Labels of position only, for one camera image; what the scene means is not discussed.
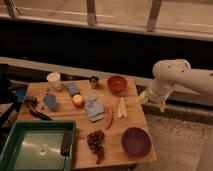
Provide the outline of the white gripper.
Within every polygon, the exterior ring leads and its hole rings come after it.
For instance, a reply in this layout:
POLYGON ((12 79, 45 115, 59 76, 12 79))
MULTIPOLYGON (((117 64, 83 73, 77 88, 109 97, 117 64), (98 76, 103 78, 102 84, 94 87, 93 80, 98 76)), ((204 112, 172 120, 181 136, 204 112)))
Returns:
POLYGON ((146 90, 142 91, 140 95, 136 98, 136 101, 139 104, 146 104, 148 102, 149 97, 150 101, 160 103, 159 109, 161 113, 163 113, 165 111, 166 106, 165 102, 169 98, 172 91, 172 84, 153 80, 148 87, 148 92, 146 90))

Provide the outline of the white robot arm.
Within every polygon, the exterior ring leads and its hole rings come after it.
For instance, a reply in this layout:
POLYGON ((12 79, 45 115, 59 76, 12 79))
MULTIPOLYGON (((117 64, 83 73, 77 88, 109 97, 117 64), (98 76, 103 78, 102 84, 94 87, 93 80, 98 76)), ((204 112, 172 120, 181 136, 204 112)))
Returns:
MULTIPOLYGON (((185 59, 161 60, 154 64, 153 81, 137 97, 137 102, 157 104, 164 112, 166 100, 176 84, 213 98, 213 70, 192 69, 185 59)), ((209 133, 196 171, 213 171, 213 130, 209 133)))

